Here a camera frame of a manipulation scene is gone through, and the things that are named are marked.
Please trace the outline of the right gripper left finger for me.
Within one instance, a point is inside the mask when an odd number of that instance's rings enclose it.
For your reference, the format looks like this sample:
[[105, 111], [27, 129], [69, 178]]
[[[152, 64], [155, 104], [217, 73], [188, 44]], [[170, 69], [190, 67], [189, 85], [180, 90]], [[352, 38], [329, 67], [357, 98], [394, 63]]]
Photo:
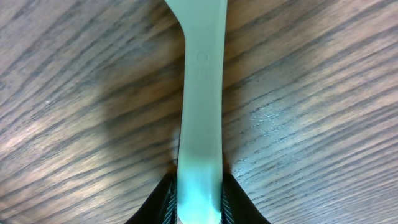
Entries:
[[176, 224], [177, 173], [166, 173], [140, 209], [125, 224]]

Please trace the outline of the mint green plastic knife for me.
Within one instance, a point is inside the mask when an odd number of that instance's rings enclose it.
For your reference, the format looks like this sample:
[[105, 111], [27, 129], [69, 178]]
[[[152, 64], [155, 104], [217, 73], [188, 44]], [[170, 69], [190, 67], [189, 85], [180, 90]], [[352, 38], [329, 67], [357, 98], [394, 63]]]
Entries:
[[166, 0], [185, 39], [177, 214], [182, 223], [221, 221], [222, 89], [227, 0]]

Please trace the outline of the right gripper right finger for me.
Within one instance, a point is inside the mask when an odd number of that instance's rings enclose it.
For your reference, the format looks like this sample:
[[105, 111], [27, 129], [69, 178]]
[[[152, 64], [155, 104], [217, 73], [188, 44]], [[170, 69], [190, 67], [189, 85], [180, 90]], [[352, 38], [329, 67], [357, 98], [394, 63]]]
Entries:
[[222, 224], [271, 224], [252, 203], [232, 174], [223, 174]]

